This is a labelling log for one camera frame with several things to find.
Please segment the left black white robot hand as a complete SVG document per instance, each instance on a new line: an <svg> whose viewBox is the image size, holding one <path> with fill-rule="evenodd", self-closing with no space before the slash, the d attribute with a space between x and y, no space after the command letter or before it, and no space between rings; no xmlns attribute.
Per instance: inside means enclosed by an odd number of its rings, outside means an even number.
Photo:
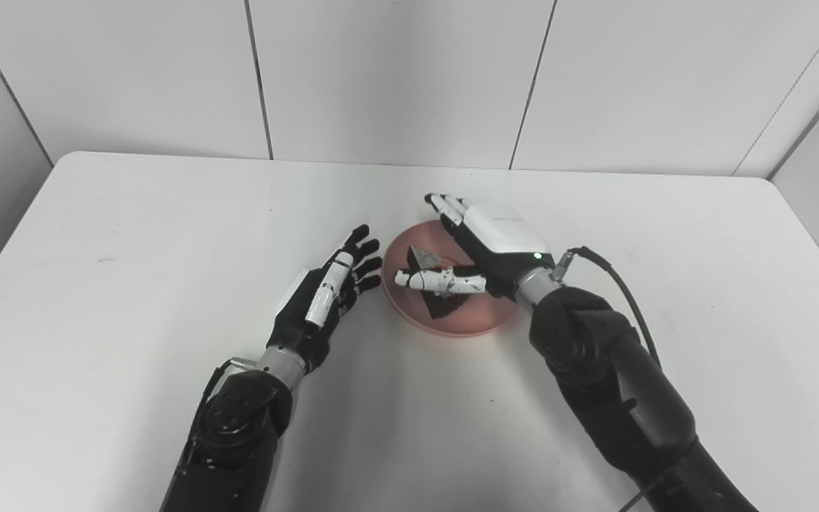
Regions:
<svg viewBox="0 0 819 512"><path fill-rule="evenodd" d="M365 292L380 287L380 241L361 224L319 267L306 273L276 315L267 347L296 357L304 375L316 370L331 350L339 321Z"/></svg>

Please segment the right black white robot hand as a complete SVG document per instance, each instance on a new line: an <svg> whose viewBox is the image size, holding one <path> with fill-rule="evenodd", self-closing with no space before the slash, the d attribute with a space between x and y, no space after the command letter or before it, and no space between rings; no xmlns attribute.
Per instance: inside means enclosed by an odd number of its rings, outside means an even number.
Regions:
<svg viewBox="0 0 819 512"><path fill-rule="evenodd" d="M490 294L531 309L562 288L562 279L552 275L549 244L516 211L445 193L429 193L424 201L472 265L400 269L396 285L442 296Z"/></svg>

